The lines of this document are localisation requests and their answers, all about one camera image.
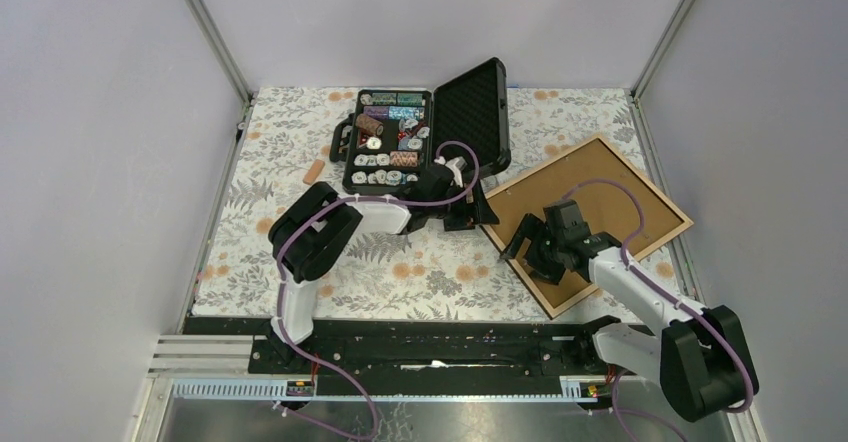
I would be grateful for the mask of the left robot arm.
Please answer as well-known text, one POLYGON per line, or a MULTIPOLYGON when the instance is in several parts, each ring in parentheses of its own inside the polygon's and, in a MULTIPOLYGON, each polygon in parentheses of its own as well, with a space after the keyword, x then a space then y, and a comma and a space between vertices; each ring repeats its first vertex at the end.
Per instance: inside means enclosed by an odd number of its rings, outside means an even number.
POLYGON ((317 280, 332 269, 348 243, 365 233, 408 235, 439 219, 446 231, 497 225, 498 216, 486 200, 479 177, 463 178, 462 170, 435 164, 419 174, 385 174, 399 182, 396 195, 341 195, 321 182, 309 188, 273 225, 268 238, 281 275, 277 305, 271 319, 279 339, 272 360, 288 373, 309 363, 317 280))

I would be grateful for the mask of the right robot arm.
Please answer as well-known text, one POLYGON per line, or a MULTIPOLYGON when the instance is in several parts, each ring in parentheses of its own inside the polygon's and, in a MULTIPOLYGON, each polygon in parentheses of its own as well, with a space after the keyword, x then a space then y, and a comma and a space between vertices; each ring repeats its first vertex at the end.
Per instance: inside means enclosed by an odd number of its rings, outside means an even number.
POLYGON ((597 374, 609 364, 654 384, 689 422, 718 411, 743 412, 759 382, 741 321, 730 308, 707 307, 653 281, 624 242, 591 231, 578 203, 566 200, 527 213, 502 251, 548 283, 575 273, 611 294, 646 326, 614 317, 586 325, 573 348, 575 364, 597 374))

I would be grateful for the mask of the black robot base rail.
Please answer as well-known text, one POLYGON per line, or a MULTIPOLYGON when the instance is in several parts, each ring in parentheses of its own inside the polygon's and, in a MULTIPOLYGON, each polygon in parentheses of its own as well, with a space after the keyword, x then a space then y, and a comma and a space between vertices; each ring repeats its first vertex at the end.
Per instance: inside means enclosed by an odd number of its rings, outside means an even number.
POLYGON ((562 380, 604 384, 614 369, 590 346, 584 324, 318 320, 292 349, 264 326, 254 337, 252 375, 298 376, 321 396, 355 396, 355 385, 319 357, 355 378, 372 397, 559 396, 562 380))

